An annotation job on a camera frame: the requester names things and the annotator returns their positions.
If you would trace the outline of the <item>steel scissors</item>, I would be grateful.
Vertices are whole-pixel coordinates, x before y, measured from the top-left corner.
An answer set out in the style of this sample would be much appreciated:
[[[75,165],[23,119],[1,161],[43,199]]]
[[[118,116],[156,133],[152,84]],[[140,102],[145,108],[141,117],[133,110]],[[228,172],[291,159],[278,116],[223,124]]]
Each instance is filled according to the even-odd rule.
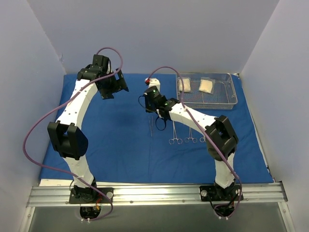
[[[197,138],[193,137],[192,128],[191,127],[189,127],[188,136],[184,139],[185,143],[188,143],[190,141],[193,142],[193,143],[197,143]]]

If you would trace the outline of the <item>white gauze pack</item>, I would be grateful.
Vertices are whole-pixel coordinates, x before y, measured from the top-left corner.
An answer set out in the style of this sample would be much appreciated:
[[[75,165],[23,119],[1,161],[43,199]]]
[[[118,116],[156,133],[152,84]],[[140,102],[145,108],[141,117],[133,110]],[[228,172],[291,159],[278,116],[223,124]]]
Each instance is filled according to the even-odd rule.
[[[178,91],[179,92],[191,92],[191,79],[185,77],[183,79],[178,79]]]
[[[208,94],[213,94],[214,92],[214,85],[215,85],[215,80],[208,78],[208,77],[201,77],[200,80],[200,85],[198,90],[200,92],[208,93]]]

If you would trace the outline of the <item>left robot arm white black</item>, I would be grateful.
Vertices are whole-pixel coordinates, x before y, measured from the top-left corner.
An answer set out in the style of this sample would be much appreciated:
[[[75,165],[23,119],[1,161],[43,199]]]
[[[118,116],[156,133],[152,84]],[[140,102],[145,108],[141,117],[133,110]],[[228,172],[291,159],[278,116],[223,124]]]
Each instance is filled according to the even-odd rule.
[[[64,159],[73,175],[73,199],[70,203],[93,203],[98,198],[96,180],[85,156],[88,139],[82,132],[82,122],[96,93],[100,93],[103,99],[112,99],[113,94],[121,90],[128,91],[121,70],[117,69],[117,75],[114,75],[110,59],[95,54],[92,63],[78,72],[71,102],[56,122],[48,124],[52,147]]]

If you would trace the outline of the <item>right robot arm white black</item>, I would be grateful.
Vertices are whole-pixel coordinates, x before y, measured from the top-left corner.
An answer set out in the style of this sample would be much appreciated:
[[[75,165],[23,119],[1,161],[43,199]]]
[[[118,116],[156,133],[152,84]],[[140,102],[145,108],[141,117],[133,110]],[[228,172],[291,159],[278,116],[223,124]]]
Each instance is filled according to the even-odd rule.
[[[214,193],[222,200],[230,196],[231,186],[238,177],[234,171],[234,156],[239,139],[229,119],[224,115],[204,114],[174,98],[167,99],[155,86],[148,88],[143,97],[147,112],[156,113],[164,121],[184,124],[205,137],[208,154],[215,160]]]

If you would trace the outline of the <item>metal mesh instrument tray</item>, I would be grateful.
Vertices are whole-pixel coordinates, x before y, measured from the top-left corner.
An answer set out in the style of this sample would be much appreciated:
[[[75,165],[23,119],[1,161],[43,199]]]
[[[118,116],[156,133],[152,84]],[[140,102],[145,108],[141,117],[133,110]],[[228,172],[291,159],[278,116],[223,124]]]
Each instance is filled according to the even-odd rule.
[[[191,92],[178,91],[178,79],[189,77],[191,79]],[[213,94],[198,90],[201,77],[215,80]],[[183,97],[186,106],[193,109],[230,110],[238,103],[236,90],[229,73],[182,73],[176,76],[177,99]]]

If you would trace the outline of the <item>steel scalpel handle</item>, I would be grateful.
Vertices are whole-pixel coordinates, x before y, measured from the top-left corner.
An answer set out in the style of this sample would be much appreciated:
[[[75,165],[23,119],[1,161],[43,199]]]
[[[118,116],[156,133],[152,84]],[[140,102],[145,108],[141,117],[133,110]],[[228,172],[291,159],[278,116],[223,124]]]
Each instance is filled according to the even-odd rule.
[[[148,117],[149,120],[149,129],[150,129],[150,136],[153,136],[153,127],[154,127],[154,121],[153,121],[153,116]]]

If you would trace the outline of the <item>steel forceps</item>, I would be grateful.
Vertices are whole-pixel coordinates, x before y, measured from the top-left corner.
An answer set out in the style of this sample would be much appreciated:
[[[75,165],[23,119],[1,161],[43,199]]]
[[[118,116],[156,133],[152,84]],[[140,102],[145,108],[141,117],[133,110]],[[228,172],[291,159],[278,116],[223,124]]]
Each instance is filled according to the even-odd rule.
[[[204,142],[206,141],[206,138],[205,138],[204,136],[203,136],[203,137],[200,137],[199,141],[200,141],[201,143],[204,143]]]
[[[182,141],[181,138],[178,138],[178,136],[177,136],[177,132],[176,132],[176,127],[175,127],[175,122],[174,121],[172,122],[172,126],[173,126],[173,131],[172,131],[173,136],[172,136],[171,139],[169,139],[169,144],[170,145],[173,145],[173,144],[179,144],[180,145],[180,144],[183,143],[183,141]]]

